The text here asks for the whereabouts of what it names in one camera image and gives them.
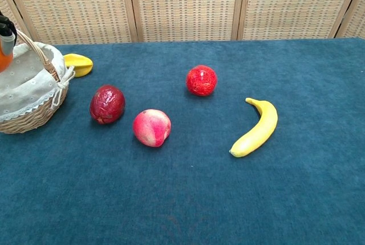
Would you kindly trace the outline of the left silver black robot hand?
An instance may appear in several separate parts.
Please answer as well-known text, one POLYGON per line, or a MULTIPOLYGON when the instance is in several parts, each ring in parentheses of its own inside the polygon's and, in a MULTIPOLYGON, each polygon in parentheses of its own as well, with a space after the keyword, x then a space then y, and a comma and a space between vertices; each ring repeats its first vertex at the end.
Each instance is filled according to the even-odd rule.
POLYGON ((2 13, 1 18, 1 52, 5 55, 12 55, 13 48, 17 42, 17 29, 13 22, 2 13))

